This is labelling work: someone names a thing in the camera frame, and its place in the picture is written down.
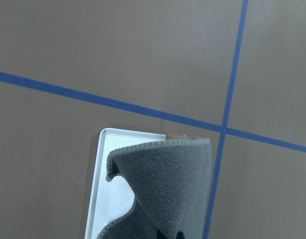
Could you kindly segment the dark grey towel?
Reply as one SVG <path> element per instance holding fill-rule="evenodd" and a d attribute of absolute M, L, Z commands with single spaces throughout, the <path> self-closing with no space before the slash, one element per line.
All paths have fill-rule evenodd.
<path fill-rule="evenodd" d="M 106 180 L 120 176 L 134 193 L 131 209 L 101 239 L 200 239 L 211 180 L 211 142 L 172 139 L 109 153 Z"/>

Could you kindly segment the white towel rack tray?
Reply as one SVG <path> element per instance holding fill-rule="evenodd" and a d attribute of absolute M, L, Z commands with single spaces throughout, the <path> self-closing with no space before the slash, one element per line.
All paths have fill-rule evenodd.
<path fill-rule="evenodd" d="M 100 132 L 90 201 L 85 229 L 85 239 L 96 239 L 103 228 L 126 214 L 134 201 L 134 193 L 121 176 L 106 180 L 106 162 L 115 149 L 147 142 L 165 141 L 164 134 L 105 128 Z"/>

